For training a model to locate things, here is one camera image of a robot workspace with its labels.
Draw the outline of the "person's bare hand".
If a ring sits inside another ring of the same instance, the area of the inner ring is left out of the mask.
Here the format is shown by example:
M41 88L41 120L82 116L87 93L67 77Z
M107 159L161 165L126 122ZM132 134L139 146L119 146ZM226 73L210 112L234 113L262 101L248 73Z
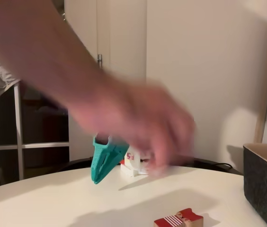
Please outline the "person's bare hand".
M72 75L70 90L69 109L82 129L151 153L154 174L192 157L195 121L163 87L92 73Z

